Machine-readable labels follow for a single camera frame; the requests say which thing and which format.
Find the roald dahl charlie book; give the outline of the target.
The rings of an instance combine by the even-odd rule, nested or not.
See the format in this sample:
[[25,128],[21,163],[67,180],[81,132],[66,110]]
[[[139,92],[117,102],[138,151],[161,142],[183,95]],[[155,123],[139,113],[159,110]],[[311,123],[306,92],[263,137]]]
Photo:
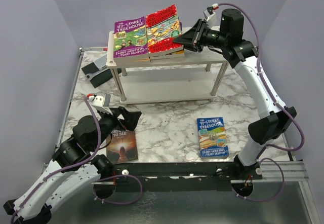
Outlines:
[[184,56],[185,56],[185,52],[183,49],[183,50],[172,52],[172,53],[165,54],[165,55],[151,56],[150,59],[159,60],[159,59],[169,59],[169,58],[177,58],[177,57],[184,57]]

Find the purple treehouse book front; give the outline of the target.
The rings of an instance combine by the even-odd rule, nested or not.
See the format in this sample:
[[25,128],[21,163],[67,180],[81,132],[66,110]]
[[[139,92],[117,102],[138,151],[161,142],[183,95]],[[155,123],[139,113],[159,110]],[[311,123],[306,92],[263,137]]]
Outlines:
[[181,57],[169,57],[169,56],[163,56],[161,59],[151,59],[151,64],[158,64],[158,63],[173,63],[173,62],[180,62],[184,61],[185,56]]

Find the purple treehouse book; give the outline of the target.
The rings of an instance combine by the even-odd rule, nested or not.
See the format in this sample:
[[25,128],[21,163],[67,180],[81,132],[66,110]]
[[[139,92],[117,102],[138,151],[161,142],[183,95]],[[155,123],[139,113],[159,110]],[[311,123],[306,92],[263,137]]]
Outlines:
[[113,59],[115,63],[149,59],[144,16],[114,23]]
[[180,62],[184,61],[185,56],[181,57],[169,57],[169,56],[163,56],[161,59],[151,59],[151,64],[158,64],[158,63],[173,63],[173,62]]

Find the red treehouse book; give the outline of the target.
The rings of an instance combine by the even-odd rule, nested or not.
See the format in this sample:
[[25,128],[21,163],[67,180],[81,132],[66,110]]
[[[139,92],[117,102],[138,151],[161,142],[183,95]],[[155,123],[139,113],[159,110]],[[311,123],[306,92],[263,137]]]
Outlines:
[[164,56],[183,50],[174,39],[182,34],[175,4],[145,16],[149,57]]

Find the orange 39-storey treehouse book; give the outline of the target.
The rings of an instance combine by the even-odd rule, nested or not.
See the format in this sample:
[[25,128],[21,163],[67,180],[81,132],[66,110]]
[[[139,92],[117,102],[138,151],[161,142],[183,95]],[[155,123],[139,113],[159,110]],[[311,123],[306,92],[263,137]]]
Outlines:
[[128,63],[150,63],[150,58],[137,59],[137,60],[114,60],[116,64],[128,64]]

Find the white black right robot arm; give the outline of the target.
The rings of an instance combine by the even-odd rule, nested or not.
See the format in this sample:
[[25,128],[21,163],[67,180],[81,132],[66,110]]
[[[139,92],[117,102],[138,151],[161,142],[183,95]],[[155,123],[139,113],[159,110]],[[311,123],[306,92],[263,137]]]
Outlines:
[[198,19],[194,26],[174,42],[192,52],[202,52],[207,47],[217,52],[229,63],[244,81],[253,98],[259,120],[249,124],[249,140],[235,156],[232,167],[236,178],[244,179],[257,166],[257,159],[273,140],[283,134],[297,112],[287,107],[275,92],[261,67],[259,50],[243,38],[244,16],[238,9],[225,9],[221,14],[219,30],[210,26],[214,8],[205,11],[205,19]]

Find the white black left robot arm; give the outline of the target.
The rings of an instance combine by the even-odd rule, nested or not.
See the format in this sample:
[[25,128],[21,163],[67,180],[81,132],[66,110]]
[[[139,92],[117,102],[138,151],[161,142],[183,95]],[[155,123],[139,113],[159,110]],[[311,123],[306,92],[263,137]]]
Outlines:
[[113,164],[98,154],[100,145],[115,129],[135,130],[142,113],[121,106],[98,107],[97,111],[101,118],[91,113],[79,119],[71,137],[60,144],[33,186],[4,204],[11,223],[48,223],[59,202],[86,184],[113,176]]

